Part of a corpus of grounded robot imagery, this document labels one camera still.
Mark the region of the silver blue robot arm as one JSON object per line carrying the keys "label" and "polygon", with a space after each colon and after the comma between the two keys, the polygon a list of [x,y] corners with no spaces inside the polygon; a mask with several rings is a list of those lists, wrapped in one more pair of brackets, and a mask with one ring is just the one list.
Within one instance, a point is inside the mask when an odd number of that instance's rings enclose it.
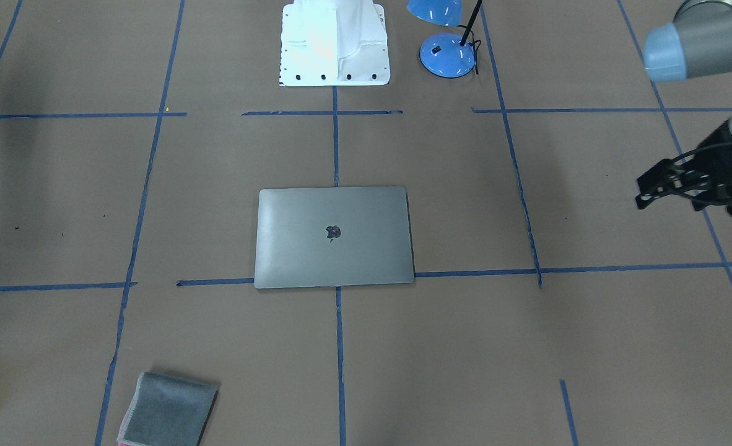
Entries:
{"label": "silver blue robot arm", "polygon": [[[732,72],[732,1],[682,2],[671,23],[647,34],[643,62],[653,82]],[[658,161],[636,184],[641,211],[679,196],[695,211],[719,206],[732,216],[732,116],[694,150]]]}

